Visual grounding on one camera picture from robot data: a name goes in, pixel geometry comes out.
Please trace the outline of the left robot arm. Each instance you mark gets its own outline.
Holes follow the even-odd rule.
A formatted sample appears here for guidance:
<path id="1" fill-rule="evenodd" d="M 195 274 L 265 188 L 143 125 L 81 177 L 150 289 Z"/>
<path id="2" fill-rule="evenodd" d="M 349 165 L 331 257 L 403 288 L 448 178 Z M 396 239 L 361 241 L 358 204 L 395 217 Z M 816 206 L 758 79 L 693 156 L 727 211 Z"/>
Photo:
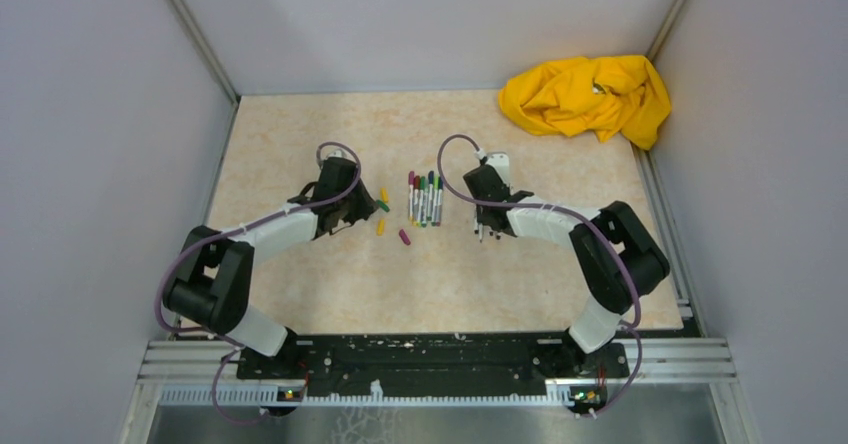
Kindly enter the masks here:
<path id="1" fill-rule="evenodd" d="M 300 352 L 294 333 L 249 303 L 254 270 L 300 244 L 333 235 L 377 210 L 357 161 L 334 153 L 323 159 L 317 180 L 279 211 L 239 228 L 198 226 L 166 274 L 160 306 L 238 347 L 260 354 L 277 378 L 292 375 Z"/>

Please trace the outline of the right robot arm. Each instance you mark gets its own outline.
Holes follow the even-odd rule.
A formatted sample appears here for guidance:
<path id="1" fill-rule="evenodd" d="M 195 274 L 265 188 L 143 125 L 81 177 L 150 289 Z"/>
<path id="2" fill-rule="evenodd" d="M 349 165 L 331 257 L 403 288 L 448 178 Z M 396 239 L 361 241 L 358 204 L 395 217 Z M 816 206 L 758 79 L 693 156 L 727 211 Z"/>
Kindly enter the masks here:
<path id="1" fill-rule="evenodd" d="M 513 192 L 490 159 L 465 173 L 475 204 L 475 224 L 495 236 L 534 238 L 574 252 L 589 298 L 567 329 L 563 362 L 576 376 L 602 362 L 625 314 L 641 310 L 640 298 L 669 276 L 670 263 L 632 207 L 622 201 L 585 212 L 547 202 L 529 191 Z"/>

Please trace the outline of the purple pen cap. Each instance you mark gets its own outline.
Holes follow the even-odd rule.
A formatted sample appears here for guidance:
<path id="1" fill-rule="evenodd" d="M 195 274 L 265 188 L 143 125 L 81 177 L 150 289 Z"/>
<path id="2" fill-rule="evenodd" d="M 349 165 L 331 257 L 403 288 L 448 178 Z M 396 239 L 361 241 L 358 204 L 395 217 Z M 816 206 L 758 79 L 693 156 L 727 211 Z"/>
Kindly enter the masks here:
<path id="1" fill-rule="evenodd" d="M 399 235 L 399 238 L 401 239 L 401 241 L 402 241 L 402 242 L 403 242 L 406 246 L 410 246 L 410 245 L 411 245 L 411 239 L 410 239 L 410 237 L 408 236 L 408 234 L 406 233 L 406 231 L 405 231 L 404 229 L 400 229 L 400 230 L 398 231 L 398 235 Z"/>

